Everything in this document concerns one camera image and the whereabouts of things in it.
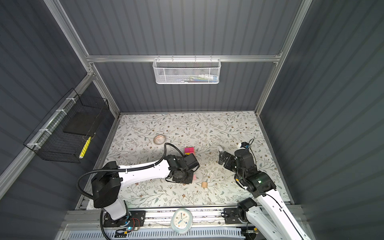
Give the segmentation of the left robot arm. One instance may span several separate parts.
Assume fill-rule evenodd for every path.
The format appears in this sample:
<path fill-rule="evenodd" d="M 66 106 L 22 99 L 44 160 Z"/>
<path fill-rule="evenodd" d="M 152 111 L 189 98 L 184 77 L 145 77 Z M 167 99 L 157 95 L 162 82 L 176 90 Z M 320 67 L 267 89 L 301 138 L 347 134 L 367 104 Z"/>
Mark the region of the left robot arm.
<path fill-rule="evenodd" d="M 152 179 L 191 184 L 199 167 L 194 154 L 184 157 L 168 155 L 156 162 L 134 166 L 118 166 L 115 161 L 109 162 L 91 181 L 94 207 L 106 211 L 112 220 L 119 220 L 128 213 L 126 204 L 119 197 L 120 190 Z"/>

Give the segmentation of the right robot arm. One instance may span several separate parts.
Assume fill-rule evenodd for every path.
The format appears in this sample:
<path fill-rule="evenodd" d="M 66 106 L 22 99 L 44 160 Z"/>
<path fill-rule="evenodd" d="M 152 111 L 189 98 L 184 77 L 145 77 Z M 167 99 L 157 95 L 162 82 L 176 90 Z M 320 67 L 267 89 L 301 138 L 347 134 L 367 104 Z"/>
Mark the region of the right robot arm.
<path fill-rule="evenodd" d="M 240 148 L 232 155 L 218 147 L 219 165 L 233 172 L 235 182 L 252 194 L 237 204 L 235 216 L 255 226 L 267 240 L 309 240 L 284 203 L 270 176 L 259 171 L 254 155 Z"/>

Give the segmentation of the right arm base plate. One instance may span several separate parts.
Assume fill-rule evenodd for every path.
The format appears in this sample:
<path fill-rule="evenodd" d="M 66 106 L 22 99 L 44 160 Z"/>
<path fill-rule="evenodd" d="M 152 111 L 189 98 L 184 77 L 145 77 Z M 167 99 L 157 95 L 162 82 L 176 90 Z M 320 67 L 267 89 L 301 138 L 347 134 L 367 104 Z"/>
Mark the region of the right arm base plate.
<path fill-rule="evenodd" d="M 224 218 L 227 225 L 247 224 L 248 221 L 240 216 L 237 208 L 224 208 L 221 212 L 221 217 Z"/>

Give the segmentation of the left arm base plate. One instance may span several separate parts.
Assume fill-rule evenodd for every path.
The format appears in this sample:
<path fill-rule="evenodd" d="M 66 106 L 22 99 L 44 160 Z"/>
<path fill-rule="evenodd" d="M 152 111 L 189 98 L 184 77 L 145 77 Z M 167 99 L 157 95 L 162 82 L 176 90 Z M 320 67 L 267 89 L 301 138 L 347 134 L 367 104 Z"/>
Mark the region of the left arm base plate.
<path fill-rule="evenodd" d="M 146 211 L 128 211 L 128 215 L 118 220 L 113 220 L 110 214 L 103 217 L 104 228 L 142 227 L 146 218 Z"/>

